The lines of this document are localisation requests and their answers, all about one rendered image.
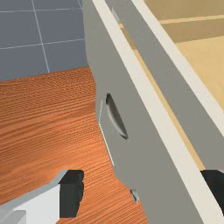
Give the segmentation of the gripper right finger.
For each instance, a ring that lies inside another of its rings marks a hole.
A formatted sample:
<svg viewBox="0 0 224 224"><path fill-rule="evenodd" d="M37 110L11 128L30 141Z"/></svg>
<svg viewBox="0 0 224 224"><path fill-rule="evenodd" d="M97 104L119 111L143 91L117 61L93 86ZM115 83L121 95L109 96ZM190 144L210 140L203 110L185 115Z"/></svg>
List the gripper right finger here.
<svg viewBox="0 0 224 224"><path fill-rule="evenodd" d="M203 170L201 174L224 215L224 173L218 170Z"/></svg>

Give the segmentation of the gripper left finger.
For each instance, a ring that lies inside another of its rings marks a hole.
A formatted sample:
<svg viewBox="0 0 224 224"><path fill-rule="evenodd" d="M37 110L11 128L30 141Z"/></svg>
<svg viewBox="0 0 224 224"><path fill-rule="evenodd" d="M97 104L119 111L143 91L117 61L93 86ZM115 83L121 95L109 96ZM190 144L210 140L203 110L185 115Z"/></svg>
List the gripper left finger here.
<svg viewBox="0 0 224 224"><path fill-rule="evenodd" d="M0 205L0 224L57 224L60 218L75 218L83 179L83 170L60 171L48 184Z"/></svg>

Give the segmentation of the pale grey cabinet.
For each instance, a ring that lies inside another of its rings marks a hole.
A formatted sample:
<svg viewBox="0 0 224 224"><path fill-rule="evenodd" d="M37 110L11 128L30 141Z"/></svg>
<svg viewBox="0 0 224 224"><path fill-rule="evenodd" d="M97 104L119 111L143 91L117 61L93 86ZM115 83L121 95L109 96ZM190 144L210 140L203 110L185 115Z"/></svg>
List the pale grey cabinet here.
<svg viewBox="0 0 224 224"><path fill-rule="evenodd" d="M149 224L224 224L224 0L82 0L96 118Z"/></svg>

